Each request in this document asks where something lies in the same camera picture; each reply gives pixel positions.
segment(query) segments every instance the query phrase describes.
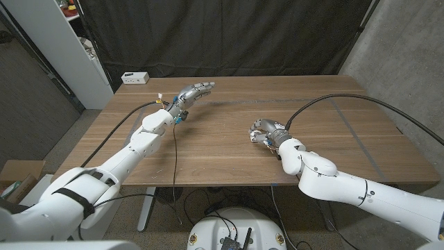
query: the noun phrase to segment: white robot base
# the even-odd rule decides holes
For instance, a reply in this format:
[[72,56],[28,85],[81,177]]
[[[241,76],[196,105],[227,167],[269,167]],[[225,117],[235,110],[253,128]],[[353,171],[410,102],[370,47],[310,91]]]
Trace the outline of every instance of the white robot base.
[[[267,216],[249,208],[222,208],[212,212],[211,216],[201,219],[191,230],[188,237],[187,250],[284,250],[287,249],[284,235],[279,226]],[[218,216],[229,219],[237,228],[228,221],[227,225]],[[246,239],[248,229],[251,228],[249,239]]]

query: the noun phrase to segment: small object on shelf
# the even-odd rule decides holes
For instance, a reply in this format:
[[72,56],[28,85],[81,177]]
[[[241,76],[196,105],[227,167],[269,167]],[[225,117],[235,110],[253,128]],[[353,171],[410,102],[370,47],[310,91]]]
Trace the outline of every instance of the small object on shelf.
[[61,8],[68,8],[68,3],[65,0],[55,0],[55,2]]

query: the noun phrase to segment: cardboard box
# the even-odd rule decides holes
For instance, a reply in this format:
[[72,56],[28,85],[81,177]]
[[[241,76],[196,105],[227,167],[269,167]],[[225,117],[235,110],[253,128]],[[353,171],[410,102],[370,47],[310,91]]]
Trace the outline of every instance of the cardboard box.
[[21,181],[22,184],[6,200],[19,203],[37,184],[43,166],[44,160],[8,160],[0,173],[0,190],[16,181]]

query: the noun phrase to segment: metallic robotic hand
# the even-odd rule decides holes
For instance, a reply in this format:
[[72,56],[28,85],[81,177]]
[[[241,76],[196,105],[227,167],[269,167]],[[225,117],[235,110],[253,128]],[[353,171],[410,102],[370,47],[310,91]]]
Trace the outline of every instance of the metallic robotic hand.
[[165,110],[168,111],[176,121],[185,120],[187,118],[188,112],[186,109],[193,106],[194,102],[199,100],[201,97],[211,94],[211,89],[214,88],[215,83],[197,83],[193,85],[188,85],[184,87],[174,102],[169,104]]
[[264,144],[272,153],[275,153],[278,160],[281,160],[279,147],[287,140],[293,141],[292,146],[295,147],[295,150],[305,151],[305,146],[298,140],[293,139],[289,132],[285,130],[284,125],[277,121],[258,119],[251,126],[248,133],[251,142]]

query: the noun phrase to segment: black curtain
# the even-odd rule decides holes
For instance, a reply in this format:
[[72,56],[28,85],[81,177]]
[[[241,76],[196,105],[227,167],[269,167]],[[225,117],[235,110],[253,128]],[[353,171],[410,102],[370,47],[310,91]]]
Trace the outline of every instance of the black curtain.
[[114,91],[124,72],[150,77],[335,74],[370,3],[80,1]]

